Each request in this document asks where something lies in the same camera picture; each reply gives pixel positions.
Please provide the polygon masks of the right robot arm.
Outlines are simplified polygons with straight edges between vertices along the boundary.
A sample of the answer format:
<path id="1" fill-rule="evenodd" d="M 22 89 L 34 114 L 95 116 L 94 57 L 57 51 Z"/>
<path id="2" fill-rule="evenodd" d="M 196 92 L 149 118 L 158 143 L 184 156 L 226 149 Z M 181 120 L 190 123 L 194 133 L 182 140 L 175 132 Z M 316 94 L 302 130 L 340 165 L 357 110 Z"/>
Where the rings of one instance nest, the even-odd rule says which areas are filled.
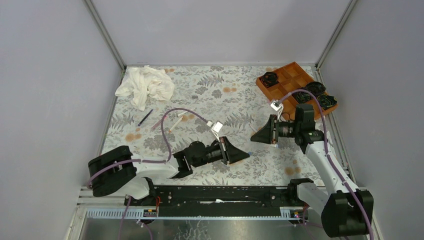
<path id="1" fill-rule="evenodd" d="M 316 211 L 325 233 L 330 238 L 369 235 L 372 232 L 374 198 L 368 190 L 361 190 L 333 161 L 327 135 L 315 128 L 315 110 L 311 104 L 299 104 L 295 108 L 293 122 L 280 121 L 270 115 L 266 125 L 250 140 L 264 144 L 276 144 L 279 138 L 293 138 L 296 145 L 313 163 L 326 192 L 318 189 L 308 178 L 293 179 L 288 185 L 287 201 L 293 206 L 305 203 Z"/>

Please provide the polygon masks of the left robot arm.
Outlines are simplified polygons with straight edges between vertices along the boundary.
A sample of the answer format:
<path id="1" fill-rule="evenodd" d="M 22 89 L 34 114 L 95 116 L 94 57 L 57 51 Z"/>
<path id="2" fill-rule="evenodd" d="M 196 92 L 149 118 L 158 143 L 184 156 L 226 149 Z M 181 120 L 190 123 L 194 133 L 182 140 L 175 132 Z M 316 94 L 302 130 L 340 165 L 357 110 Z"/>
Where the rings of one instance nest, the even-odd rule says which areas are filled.
<path id="1" fill-rule="evenodd" d="M 250 154 L 232 145 L 225 136 L 210 145 L 192 142 L 185 149 L 173 153 L 169 161 L 150 157 L 135 159 L 129 146 L 122 145 L 88 162 L 90 178 L 86 184 L 94 197 L 105 197 L 116 192 L 128 195 L 148 206 L 155 200 L 154 178 L 183 179 L 194 168 L 214 162 L 234 164 Z"/>

